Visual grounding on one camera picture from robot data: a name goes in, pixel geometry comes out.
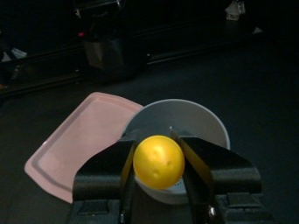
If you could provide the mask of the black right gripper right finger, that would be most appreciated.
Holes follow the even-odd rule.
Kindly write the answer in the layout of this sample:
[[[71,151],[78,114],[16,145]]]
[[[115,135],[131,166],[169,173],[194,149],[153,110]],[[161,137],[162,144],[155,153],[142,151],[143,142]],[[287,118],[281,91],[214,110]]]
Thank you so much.
[[[258,168],[235,152],[173,129],[185,155],[193,224],[278,224],[263,205]]]

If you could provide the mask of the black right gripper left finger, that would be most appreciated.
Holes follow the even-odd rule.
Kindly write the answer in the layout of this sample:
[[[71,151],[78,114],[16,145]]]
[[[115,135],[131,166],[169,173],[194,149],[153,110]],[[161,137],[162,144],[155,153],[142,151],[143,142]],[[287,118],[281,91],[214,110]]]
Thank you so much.
[[[137,134],[126,133],[79,168],[67,224],[131,224]]]

